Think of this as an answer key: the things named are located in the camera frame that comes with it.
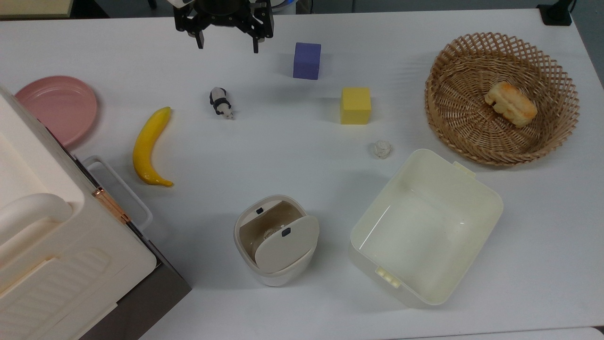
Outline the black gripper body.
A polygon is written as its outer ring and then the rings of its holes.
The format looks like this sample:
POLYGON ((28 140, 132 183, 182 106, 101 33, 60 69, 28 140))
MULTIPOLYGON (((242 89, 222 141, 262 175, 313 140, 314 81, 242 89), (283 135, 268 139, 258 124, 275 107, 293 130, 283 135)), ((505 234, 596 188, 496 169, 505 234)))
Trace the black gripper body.
POLYGON ((203 26, 253 25, 248 0, 197 0, 194 4, 196 22, 203 26))

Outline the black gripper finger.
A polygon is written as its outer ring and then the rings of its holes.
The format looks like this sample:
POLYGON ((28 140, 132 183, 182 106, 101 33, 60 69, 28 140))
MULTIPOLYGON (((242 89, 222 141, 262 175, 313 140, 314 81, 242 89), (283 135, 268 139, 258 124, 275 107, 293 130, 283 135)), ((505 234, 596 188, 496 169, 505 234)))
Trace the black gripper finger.
POLYGON ((190 14, 194 11, 196 11, 194 8, 174 8, 175 27, 177 31, 187 32, 190 37, 194 37, 198 48, 203 49, 205 44, 203 31, 208 28, 209 22, 206 17, 200 17, 199 14, 191 17, 190 14))
POLYGON ((274 20, 270 2, 242 2, 240 30, 252 37, 254 54, 259 53, 259 43, 274 36, 274 20))

